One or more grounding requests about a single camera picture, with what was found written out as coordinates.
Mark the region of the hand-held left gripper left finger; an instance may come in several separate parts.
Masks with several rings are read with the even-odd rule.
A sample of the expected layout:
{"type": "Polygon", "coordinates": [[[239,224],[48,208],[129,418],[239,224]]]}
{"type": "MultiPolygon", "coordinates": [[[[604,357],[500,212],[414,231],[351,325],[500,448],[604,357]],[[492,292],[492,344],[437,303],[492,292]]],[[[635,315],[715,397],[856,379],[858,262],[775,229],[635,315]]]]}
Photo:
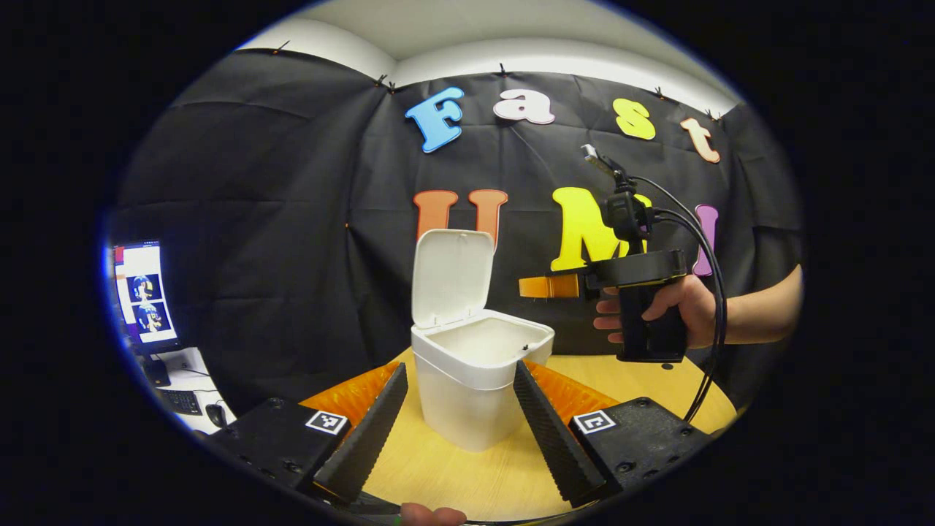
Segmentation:
{"type": "Polygon", "coordinates": [[[405,364],[389,362],[304,402],[271,397],[196,436],[221,459],[287,492],[351,505],[363,492],[407,392],[405,364]]]}

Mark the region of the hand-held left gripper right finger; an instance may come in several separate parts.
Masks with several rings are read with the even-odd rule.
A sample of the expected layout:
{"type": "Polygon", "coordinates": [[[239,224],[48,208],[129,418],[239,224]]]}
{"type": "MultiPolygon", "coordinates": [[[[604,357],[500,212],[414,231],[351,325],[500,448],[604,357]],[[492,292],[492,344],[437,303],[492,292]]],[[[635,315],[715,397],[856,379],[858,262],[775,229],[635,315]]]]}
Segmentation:
{"type": "Polygon", "coordinates": [[[529,360],[516,364],[512,386],[562,499],[573,507],[640,492],[713,439],[648,397],[618,403],[529,360]]]}

